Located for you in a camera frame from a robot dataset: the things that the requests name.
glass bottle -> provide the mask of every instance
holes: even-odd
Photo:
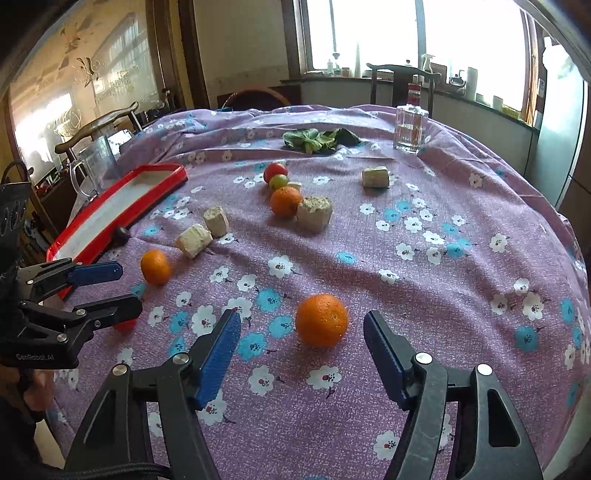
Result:
[[[394,146],[407,153],[418,153],[423,144],[429,112],[420,107],[421,86],[408,84],[408,103],[396,107]]]

plastic pitcher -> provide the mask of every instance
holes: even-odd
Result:
[[[80,164],[84,165],[92,184],[92,190],[89,192],[85,192],[80,187],[76,178],[75,171]],[[97,138],[88,147],[81,150],[78,154],[78,160],[70,164],[70,179],[74,190],[88,199],[100,195],[121,177],[121,172],[106,136]]]

window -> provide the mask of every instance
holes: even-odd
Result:
[[[326,69],[335,51],[338,64],[355,66],[359,43],[366,63],[421,66],[424,53],[445,65],[447,76],[478,70],[477,92],[492,104],[524,110],[529,64],[522,13],[513,0],[300,0],[308,69]]]
[[[367,68],[367,62],[375,65],[405,64],[406,60],[410,60],[411,65],[417,66],[414,0],[333,0],[332,4],[336,52],[340,54],[337,62],[340,66],[354,68],[357,43],[362,70]],[[335,52],[330,2],[309,0],[308,8],[313,66],[325,69]]]
[[[512,0],[470,0],[450,8],[444,0],[423,0],[427,53],[453,74],[478,70],[477,92],[492,104],[521,111],[525,85],[525,40],[521,10]]]

tomato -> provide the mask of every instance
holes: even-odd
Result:
[[[283,163],[271,163],[265,168],[262,178],[269,183],[275,175],[285,175],[287,177],[287,167]]]

purple tablecloth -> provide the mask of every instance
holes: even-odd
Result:
[[[445,365],[489,364],[524,421],[542,465],[556,452],[588,380],[586,270],[568,221],[482,144],[430,122],[419,155],[393,149],[391,108],[301,106],[221,113],[191,111],[152,125],[125,146],[120,164],[186,165],[189,181],[107,252],[118,282],[80,288],[68,306],[134,291],[144,313],[128,335],[102,330],[80,366],[56,374],[52,417],[65,452],[112,366],[162,363],[210,332],[226,308],[242,339],[217,399],[199,413],[224,479],[382,478],[406,414],[388,400],[365,346],[362,321],[382,312],[395,333]],[[285,131],[349,128],[355,148],[322,157],[288,151]],[[265,166],[285,160],[305,195],[330,197],[328,228],[310,235],[273,217]],[[387,166],[389,189],[364,189],[361,170]],[[221,205],[231,233],[194,260],[177,235]],[[174,265],[163,288],[146,286],[139,259],[162,249]],[[349,330],[328,350],[303,346],[299,302],[338,296]],[[165,449],[148,406],[156,460]],[[454,410],[444,422],[434,478],[443,479]]]

